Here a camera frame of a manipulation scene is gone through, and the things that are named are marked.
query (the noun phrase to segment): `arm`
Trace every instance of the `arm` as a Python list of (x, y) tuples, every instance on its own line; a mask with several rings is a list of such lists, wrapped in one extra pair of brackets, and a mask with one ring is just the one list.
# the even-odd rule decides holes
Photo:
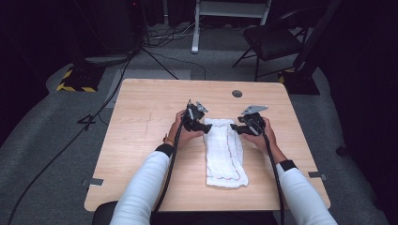
[[(269, 120), (264, 118), (264, 121), (266, 122), (265, 132), (269, 138), (270, 150), (277, 164), (283, 195), (297, 224), (337, 224), (313, 185), (278, 147)], [(242, 137), (254, 143), (260, 151), (267, 153), (266, 143), (261, 135), (242, 134)]]
[(284, 197), (297, 224), (337, 224), (313, 185), (292, 160), (276, 165)]
[[(149, 154), (138, 172), (131, 178), (114, 211), (111, 224), (149, 224), (152, 208), (161, 191), (170, 156), (174, 151), (174, 139), (181, 123), (183, 111), (176, 114), (176, 121), (170, 128), (168, 139), (155, 152)], [(200, 137), (202, 131), (181, 129), (178, 148), (190, 139)]]

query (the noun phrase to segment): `person's left hand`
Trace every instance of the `person's left hand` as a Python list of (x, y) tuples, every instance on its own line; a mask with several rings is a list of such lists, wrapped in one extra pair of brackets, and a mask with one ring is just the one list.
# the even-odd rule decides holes
[[(178, 130), (179, 124), (181, 123), (181, 116), (183, 113), (184, 113), (184, 111), (180, 111), (176, 114), (176, 120), (170, 127), (168, 137), (169, 137), (169, 139), (171, 139), (173, 141), (175, 140), (176, 132)], [(178, 148), (183, 147), (191, 139), (203, 136), (203, 134), (204, 134), (204, 132), (201, 130), (200, 131), (193, 131), (193, 130), (188, 131), (184, 128), (184, 126), (182, 126), (181, 133), (179, 134)], [(166, 141), (165, 143), (168, 143), (168, 144), (174, 146), (173, 143), (170, 141)]]

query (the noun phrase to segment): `table leg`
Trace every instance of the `table leg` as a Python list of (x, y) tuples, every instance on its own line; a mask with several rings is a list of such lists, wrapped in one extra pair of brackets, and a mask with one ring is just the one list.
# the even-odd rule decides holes
[(263, 14), (263, 17), (261, 18), (260, 25), (266, 24), (269, 8), (271, 7), (271, 2), (272, 2), (272, 0), (267, 0), (267, 2), (266, 2), (266, 7), (264, 8), (264, 14)]
[(199, 15), (200, 15), (200, 0), (196, 0), (196, 9), (195, 9), (195, 29), (193, 32), (193, 41), (192, 41), (192, 53), (199, 52)]

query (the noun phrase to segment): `cable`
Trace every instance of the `cable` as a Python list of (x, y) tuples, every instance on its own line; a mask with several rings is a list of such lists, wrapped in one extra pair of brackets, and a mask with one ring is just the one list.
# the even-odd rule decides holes
[[(185, 118), (185, 113), (187, 113), (187, 110), (185, 110), (185, 112), (182, 114), (181, 118)], [(173, 167), (174, 167), (174, 163), (176, 160), (176, 149), (178, 148), (179, 135), (181, 133), (183, 124), (184, 124), (184, 121), (181, 121), (181, 123), (178, 126), (178, 130), (176, 131), (176, 136), (175, 136), (175, 140), (174, 140), (174, 143), (175, 143), (174, 151), (173, 151), (173, 155), (172, 155), (172, 158), (170, 161), (169, 172), (167, 173), (167, 178), (164, 183), (164, 187), (161, 192), (161, 196), (159, 197), (158, 203), (156, 204), (155, 209), (152, 211), (151, 218), (150, 218), (151, 224), (153, 223), (153, 220), (155, 219), (156, 214), (159, 212), (159, 209), (161, 208), (161, 203), (163, 202), (164, 196), (166, 195), (166, 192), (167, 192), (167, 188), (169, 187), (170, 178), (172, 176)]]
[(183, 61), (183, 60), (179, 60), (179, 59), (175, 59), (175, 58), (166, 57), (166, 56), (164, 56), (164, 55), (162, 55), (162, 54), (159, 54), (159, 53), (153, 53), (153, 52), (149, 52), (149, 53), (158, 55), (158, 56), (163, 57), (163, 58), (166, 58), (166, 59), (176, 60), (176, 61), (181, 62), (181, 63), (194, 64), (194, 65), (196, 65), (196, 66), (202, 68), (202, 70), (203, 70), (204, 73), (205, 73), (205, 80), (206, 80), (206, 69), (205, 69), (204, 67), (202, 67), (201, 65), (199, 65), (199, 64), (196, 64), (196, 63), (193, 63), (193, 62), (188, 62), (188, 61)]
[(100, 120), (104, 125), (109, 126), (109, 124), (106, 123), (105, 121), (103, 121), (103, 119), (100, 117), (100, 113), (99, 113), (99, 120)]
[(85, 124), (80, 130), (79, 132), (64, 146), (64, 148), (62, 148), (62, 150), (55, 155), (55, 157), (53, 157), (53, 159), (50, 160), (50, 162), (48, 162), (46, 164), (46, 166), (35, 176), (35, 178), (33, 178), (33, 180), (29, 183), (29, 185), (26, 187), (26, 189), (23, 191), (23, 193), (21, 194), (20, 198), (18, 199), (18, 201), (15, 203), (14, 208), (11, 211), (11, 215), (9, 216), (8, 219), (8, 225), (11, 224), (15, 213), (17, 212), (17, 208), (20, 205), (23, 197), (25, 196), (25, 194), (27, 193), (27, 191), (33, 186), (33, 184), (38, 180), (38, 178), (47, 170), (47, 168), (49, 168), (53, 162), (62, 155), (62, 153), (65, 152), (65, 150), (68, 149), (68, 147), (83, 133), (83, 131), (91, 124), (91, 122), (94, 120), (94, 118), (100, 114), (100, 112), (106, 107), (106, 105), (111, 101), (112, 97), (115, 95), (119, 85), (121, 84), (121, 82), (123, 81), (123, 77), (124, 77), (124, 73), (126, 72), (126, 68), (129, 65), (131, 59), (133, 58), (133, 56), (137, 53), (138, 51), (135, 50), (132, 54), (129, 55), (129, 60), (127, 62), (127, 64), (125, 64), (125, 67), (122, 71), (122, 74), (120, 76), (119, 82), (116, 85), (116, 88), (114, 90), (114, 92), (108, 97), (108, 99), (105, 100), (105, 102), (102, 104), (102, 106), (99, 108), (99, 110), (92, 116), (89, 118), (87, 124)]
[(176, 78), (176, 80), (179, 80), (179, 78), (176, 77), (176, 76), (175, 76), (169, 69), (167, 69), (161, 62), (159, 62), (159, 60), (158, 60), (157, 58), (155, 58), (155, 56), (153, 56), (152, 53), (148, 52), (148, 51), (147, 51), (146, 49), (144, 49), (143, 47), (141, 47), (141, 49), (142, 49), (144, 52), (148, 53), (149, 56), (151, 56), (153, 59), (155, 59), (155, 61), (156, 61), (159, 65), (161, 65), (161, 67), (163, 67), (168, 73), (170, 73), (174, 78)]
[(181, 39), (183, 39), (183, 38), (185, 38), (185, 37), (187, 37), (187, 36), (193, 35), (193, 33), (189, 33), (189, 34), (187, 34), (187, 35), (183, 35), (183, 34), (184, 34), (186, 31), (188, 31), (189, 29), (191, 29), (194, 25), (195, 25), (195, 22), (192, 23), (192, 24), (190, 24), (190, 25), (189, 25), (188, 27), (186, 27), (186, 28), (182, 28), (183, 31), (180, 32), (179, 34), (176, 34), (176, 29), (175, 29), (175, 31), (174, 31), (173, 33), (166, 35), (167, 31), (170, 30), (170, 29), (167, 29), (166, 32), (165, 32), (162, 36), (155, 36), (155, 37), (152, 37), (152, 38), (151, 38), (151, 39), (158, 38), (158, 39), (159, 39), (158, 44), (144, 43), (144, 47), (147, 47), (147, 48), (163, 47), (163, 46), (166, 46), (167, 44), (169, 44), (170, 42), (172, 42), (173, 40), (181, 40)]
[(257, 123), (255, 123), (253, 120), (251, 121), (254, 125), (257, 126), (257, 128), (261, 129), (261, 132), (263, 133), (263, 137), (264, 140), (266, 141), (266, 147), (267, 147), (267, 151), (268, 151), (268, 156), (269, 159), (271, 161), (271, 165), (272, 165), (272, 170), (274, 172), (274, 176), (275, 176), (275, 181), (276, 181), (276, 188), (278, 189), (278, 196), (279, 196), (279, 205), (281, 207), (281, 225), (284, 225), (284, 205), (283, 205), (283, 194), (282, 194), (282, 188), (281, 188), (281, 183), (279, 181), (279, 175), (278, 175), (278, 171), (276, 169), (276, 165), (275, 165), (275, 160), (273, 158), (272, 152), (271, 152), (271, 147), (269, 145), (269, 138), (266, 134), (266, 132), (264, 131), (264, 129), (262, 127), (260, 127)]

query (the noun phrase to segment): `folded cloth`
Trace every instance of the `folded cloth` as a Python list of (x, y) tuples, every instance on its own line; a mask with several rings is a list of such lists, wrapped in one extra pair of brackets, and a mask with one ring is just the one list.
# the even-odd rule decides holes
[(231, 119), (205, 118), (212, 124), (204, 135), (207, 159), (207, 184), (225, 188), (248, 186), (249, 179), (243, 170), (243, 148), (237, 132), (231, 129)]

